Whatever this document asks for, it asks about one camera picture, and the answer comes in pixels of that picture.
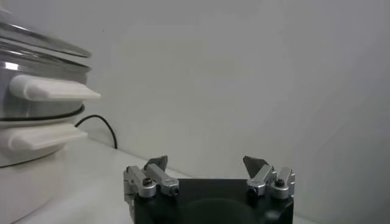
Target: white plastic handle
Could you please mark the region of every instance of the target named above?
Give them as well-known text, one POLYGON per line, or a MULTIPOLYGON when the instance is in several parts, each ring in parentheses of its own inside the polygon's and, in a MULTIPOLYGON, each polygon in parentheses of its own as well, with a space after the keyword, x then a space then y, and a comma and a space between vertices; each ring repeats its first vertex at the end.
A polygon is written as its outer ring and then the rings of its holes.
POLYGON ((7 128, 0 131, 0 147, 14 151, 38 150, 87 136, 87 133, 69 123, 7 128))
POLYGON ((10 82, 10 90, 15 96, 31 101, 80 101, 101 96, 78 82, 31 75, 14 77, 10 82))

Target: white tabletop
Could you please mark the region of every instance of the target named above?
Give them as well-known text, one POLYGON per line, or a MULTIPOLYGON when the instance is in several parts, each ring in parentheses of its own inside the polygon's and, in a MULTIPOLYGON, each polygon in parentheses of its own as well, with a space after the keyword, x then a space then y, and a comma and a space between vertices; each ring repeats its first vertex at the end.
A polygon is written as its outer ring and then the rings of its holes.
MULTIPOLYGON (((65 149, 67 172, 63 187, 42 208, 16 224, 132 224, 123 200, 123 170, 146 161, 92 140, 70 143, 65 149)), ((170 176, 186 176, 167 170, 170 176)), ((294 217, 295 224, 314 224, 294 217)))

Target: black screw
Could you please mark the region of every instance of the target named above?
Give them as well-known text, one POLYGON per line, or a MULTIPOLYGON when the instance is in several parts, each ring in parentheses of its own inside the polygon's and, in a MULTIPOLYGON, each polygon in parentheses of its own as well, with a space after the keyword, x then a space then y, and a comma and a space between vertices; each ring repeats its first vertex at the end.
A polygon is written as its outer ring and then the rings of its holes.
POLYGON ((251 199, 258 198, 257 191, 253 188, 250 188, 247 192, 247 196, 251 199))
POLYGON ((144 180, 142 181, 143 186, 148 186, 151 183, 152 183, 152 179, 150 179, 149 177, 144 178, 144 180))
POLYGON ((275 187, 284 187, 285 181, 283 179, 276 179, 275 180, 275 187))
POLYGON ((169 193, 172 195, 172 196, 176 196, 179 194, 179 189, 176 188, 176 187, 173 187, 171 188, 171 190, 169 191, 169 193))

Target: power cord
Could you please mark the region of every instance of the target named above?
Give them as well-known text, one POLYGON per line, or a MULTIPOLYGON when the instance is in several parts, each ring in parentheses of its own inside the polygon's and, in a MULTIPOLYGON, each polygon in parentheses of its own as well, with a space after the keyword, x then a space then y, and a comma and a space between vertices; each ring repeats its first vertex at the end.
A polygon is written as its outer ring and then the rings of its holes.
POLYGON ((108 129, 110 130, 111 132, 111 135, 112 135, 112 138, 114 140, 114 149, 118 149, 118 142, 116 141, 116 135, 115 135, 115 132, 114 130, 111 128, 111 125, 107 122, 107 120, 100 116, 100 115, 97 115, 97 114, 92 114, 92 115, 89 115, 89 116, 86 116, 84 117, 83 119, 79 120, 77 124, 75 124, 74 126, 77 128, 78 126, 80 126, 80 124, 84 123, 84 121, 88 120, 88 119, 91 119, 93 117, 97 117, 99 118, 100 120, 102 120, 106 126, 108 127, 108 129))

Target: black rubber ring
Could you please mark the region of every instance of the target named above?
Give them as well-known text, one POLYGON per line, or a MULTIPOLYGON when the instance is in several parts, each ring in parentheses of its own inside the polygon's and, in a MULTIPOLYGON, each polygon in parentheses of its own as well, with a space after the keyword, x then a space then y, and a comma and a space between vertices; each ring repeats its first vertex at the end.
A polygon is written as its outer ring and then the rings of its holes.
POLYGON ((73 116, 76 116, 80 113, 83 113, 84 110, 85 110, 85 106, 82 105, 80 107, 80 109, 73 111, 71 113, 68 113, 68 114, 46 116, 46 117, 2 117, 2 118, 0 118, 0 121, 47 121, 47 120, 73 117, 73 116))

